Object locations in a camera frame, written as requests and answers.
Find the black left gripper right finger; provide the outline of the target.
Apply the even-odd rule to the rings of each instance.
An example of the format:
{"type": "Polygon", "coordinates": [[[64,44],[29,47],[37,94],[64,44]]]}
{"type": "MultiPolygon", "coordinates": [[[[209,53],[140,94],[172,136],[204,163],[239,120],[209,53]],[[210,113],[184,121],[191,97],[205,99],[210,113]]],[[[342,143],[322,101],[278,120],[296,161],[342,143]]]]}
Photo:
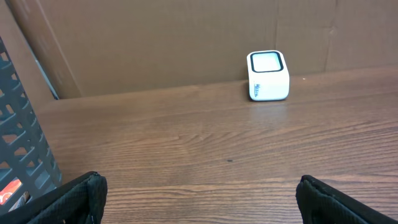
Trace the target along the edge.
{"type": "Polygon", "coordinates": [[[295,197],[303,224],[397,224],[311,175],[301,177],[295,197]]]}

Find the orange tissue pack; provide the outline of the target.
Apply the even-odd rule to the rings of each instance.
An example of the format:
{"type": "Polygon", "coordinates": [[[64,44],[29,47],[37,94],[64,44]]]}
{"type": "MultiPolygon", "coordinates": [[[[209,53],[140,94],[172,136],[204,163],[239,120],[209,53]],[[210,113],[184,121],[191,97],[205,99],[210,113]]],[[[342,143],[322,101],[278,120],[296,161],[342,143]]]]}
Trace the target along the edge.
{"type": "Polygon", "coordinates": [[[19,179],[14,179],[10,181],[5,186],[5,188],[1,190],[0,193],[1,205],[4,205],[11,198],[11,196],[19,189],[21,185],[22,182],[19,179]]]}

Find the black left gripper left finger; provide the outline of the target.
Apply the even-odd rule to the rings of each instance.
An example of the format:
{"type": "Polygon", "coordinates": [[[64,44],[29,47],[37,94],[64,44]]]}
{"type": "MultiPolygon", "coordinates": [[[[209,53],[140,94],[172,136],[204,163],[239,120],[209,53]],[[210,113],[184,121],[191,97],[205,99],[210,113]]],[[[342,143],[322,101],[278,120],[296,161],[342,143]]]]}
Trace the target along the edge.
{"type": "Polygon", "coordinates": [[[87,172],[41,197],[1,215],[1,224],[100,224],[107,193],[106,178],[94,171],[87,172]]]}

